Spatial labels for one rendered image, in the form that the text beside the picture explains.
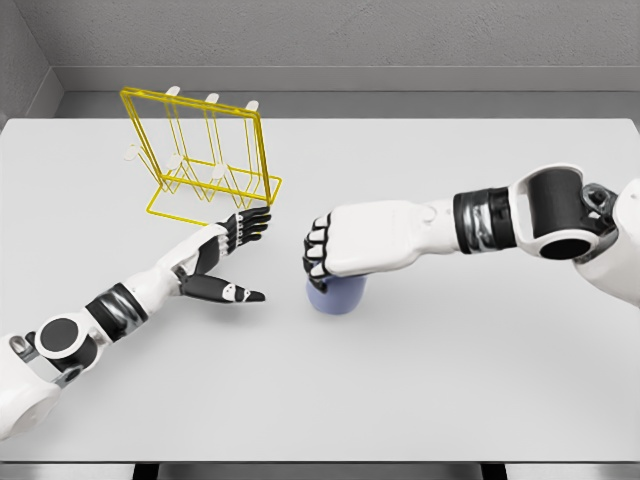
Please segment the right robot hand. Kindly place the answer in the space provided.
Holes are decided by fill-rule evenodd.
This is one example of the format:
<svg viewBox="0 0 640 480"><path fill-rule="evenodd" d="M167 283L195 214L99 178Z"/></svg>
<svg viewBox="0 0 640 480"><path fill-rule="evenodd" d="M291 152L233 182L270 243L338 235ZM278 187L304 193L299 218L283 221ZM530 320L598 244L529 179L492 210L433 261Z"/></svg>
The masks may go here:
<svg viewBox="0 0 640 480"><path fill-rule="evenodd" d="M304 239L303 267L311 285L405 268L428 250L432 206L408 201L342 205L316 218Z"/></svg>

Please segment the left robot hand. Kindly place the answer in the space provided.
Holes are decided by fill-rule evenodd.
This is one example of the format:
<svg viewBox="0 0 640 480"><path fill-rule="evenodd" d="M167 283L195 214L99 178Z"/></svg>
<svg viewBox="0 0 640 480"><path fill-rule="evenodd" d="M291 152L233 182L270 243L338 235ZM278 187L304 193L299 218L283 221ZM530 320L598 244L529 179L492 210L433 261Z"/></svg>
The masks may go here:
<svg viewBox="0 0 640 480"><path fill-rule="evenodd" d="M271 219L269 207L243 210L201 228L166 254L159 264L177 279L178 295L215 303L264 302L265 295L213 277L209 272L237 248L261 239Z"/></svg>

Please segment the blue cup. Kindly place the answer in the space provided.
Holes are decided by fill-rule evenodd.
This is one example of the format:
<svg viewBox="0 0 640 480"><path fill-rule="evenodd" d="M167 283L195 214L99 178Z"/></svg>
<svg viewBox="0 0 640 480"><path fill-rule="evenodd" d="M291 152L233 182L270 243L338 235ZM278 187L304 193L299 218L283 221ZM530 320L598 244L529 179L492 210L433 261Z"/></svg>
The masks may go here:
<svg viewBox="0 0 640 480"><path fill-rule="evenodd" d="M320 291L311 280L306 283L306 294L311 305L318 311L330 315L342 315L353 311L364 295L367 276L336 277L323 279L326 289Z"/></svg>

